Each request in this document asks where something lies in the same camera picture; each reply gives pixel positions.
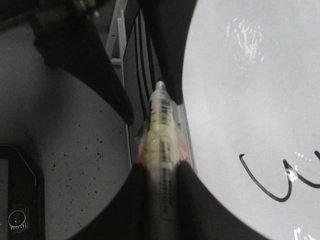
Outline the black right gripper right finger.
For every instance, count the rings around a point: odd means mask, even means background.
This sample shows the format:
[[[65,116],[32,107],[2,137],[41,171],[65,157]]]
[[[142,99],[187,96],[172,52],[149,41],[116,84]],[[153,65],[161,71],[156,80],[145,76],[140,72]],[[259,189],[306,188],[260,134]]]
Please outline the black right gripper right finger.
[[[183,64],[196,0],[140,0],[144,20],[170,97],[183,103]]]

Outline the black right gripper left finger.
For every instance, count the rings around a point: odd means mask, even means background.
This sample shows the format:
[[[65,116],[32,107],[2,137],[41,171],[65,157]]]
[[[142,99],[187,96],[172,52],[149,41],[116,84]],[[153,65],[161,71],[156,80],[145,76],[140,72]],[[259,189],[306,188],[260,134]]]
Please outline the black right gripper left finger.
[[[105,100],[128,125],[131,101],[118,78],[93,21],[105,0],[41,0],[29,18],[34,47],[52,68],[79,79]]]

